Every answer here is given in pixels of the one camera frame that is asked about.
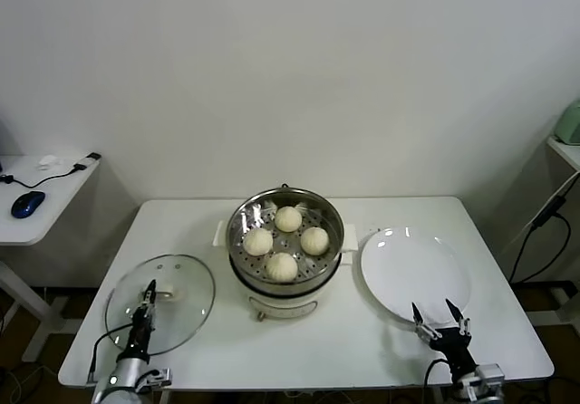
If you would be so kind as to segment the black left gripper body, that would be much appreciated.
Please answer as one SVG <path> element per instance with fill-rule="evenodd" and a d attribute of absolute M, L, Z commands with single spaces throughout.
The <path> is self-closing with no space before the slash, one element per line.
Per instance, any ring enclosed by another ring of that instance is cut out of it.
<path fill-rule="evenodd" d="M 127 340 L 129 355 L 148 355 L 150 336 L 154 330 L 154 306 L 144 304 L 137 308 L 131 318 Z"/>

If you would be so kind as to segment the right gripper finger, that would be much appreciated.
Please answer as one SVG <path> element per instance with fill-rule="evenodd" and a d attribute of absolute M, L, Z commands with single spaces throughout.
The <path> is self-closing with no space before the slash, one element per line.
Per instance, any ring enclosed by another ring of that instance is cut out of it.
<path fill-rule="evenodd" d="M 411 304 L 412 316 L 414 321 L 415 333 L 422 340 L 438 340 L 442 337 L 442 334 L 436 330 L 434 327 L 427 324 L 421 315 L 421 312 L 415 303 Z"/>
<path fill-rule="evenodd" d="M 445 303 L 449 308 L 452 318 L 455 320 L 459 327 L 459 334 L 470 336 L 470 318 L 464 317 L 463 313 L 451 300 L 445 299 Z"/>

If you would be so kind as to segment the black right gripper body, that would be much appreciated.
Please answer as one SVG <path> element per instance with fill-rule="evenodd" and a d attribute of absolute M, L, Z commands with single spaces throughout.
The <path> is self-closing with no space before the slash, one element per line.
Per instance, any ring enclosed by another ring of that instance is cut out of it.
<path fill-rule="evenodd" d="M 435 336 L 429 340 L 429 346 L 445 356 L 452 376 L 465 376 L 477 368 L 469 352 L 470 342 L 468 332 L 461 332 L 459 327 L 450 327 L 437 329 Z"/>

